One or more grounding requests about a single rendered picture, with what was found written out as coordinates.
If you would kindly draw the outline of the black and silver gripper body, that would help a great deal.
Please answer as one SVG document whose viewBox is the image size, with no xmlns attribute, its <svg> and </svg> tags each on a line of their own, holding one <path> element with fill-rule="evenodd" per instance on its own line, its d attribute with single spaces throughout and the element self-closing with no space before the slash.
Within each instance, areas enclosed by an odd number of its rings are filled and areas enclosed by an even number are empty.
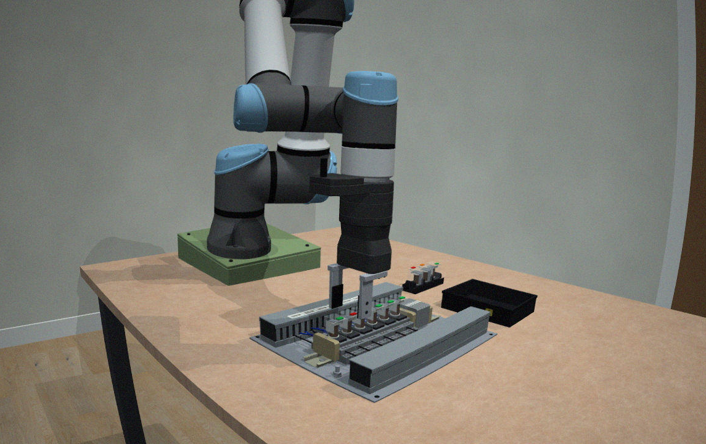
<svg viewBox="0 0 706 444">
<path fill-rule="evenodd" d="M 310 193 L 340 197 L 338 265 L 369 274 L 390 270 L 394 169 L 395 149 L 342 147 L 341 174 L 327 173 L 321 159 L 321 174 L 310 175 Z"/>
</svg>

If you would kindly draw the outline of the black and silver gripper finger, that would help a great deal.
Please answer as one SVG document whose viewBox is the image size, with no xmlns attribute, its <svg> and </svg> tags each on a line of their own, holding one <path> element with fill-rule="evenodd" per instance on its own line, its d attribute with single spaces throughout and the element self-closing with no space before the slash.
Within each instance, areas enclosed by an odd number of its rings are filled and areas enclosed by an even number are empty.
<svg viewBox="0 0 706 444">
<path fill-rule="evenodd" d="M 358 311 L 356 318 L 365 319 L 371 315 L 372 310 L 372 290 L 373 280 L 384 278 L 388 275 L 388 271 L 381 273 L 360 275 L 360 295 L 358 296 Z"/>
<path fill-rule="evenodd" d="M 327 270 L 330 271 L 329 276 L 329 307 L 331 309 L 335 307 L 343 306 L 343 270 L 349 269 L 343 265 L 331 264 L 327 266 Z"/>
</svg>

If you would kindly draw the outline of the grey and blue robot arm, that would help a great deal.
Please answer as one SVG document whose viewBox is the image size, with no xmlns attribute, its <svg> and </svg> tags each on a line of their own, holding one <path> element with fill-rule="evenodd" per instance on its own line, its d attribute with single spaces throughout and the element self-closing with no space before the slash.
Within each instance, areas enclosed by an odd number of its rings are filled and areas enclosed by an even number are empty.
<svg viewBox="0 0 706 444">
<path fill-rule="evenodd" d="M 329 87 L 335 34 L 354 8 L 355 0 L 240 0 L 245 84 L 236 89 L 232 120 L 237 130 L 285 131 L 285 136 L 276 151 L 266 144 L 241 144 L 217 155 L 214 217 L 207 235 L 212 255 L 265 256 L 271 251 L 265 204 L 328 199 L 310 193 L 310 175 L 321 174 L 321 158 L 328 159 L 327 173 L 337 173 L 324 133 L 342 134 L 347 148 L 395 149 L 393 74 L 349 72 L 343 88 Z M 291 77 L 283 16 L 290 17 L 295 31 Z"/>
</svg>

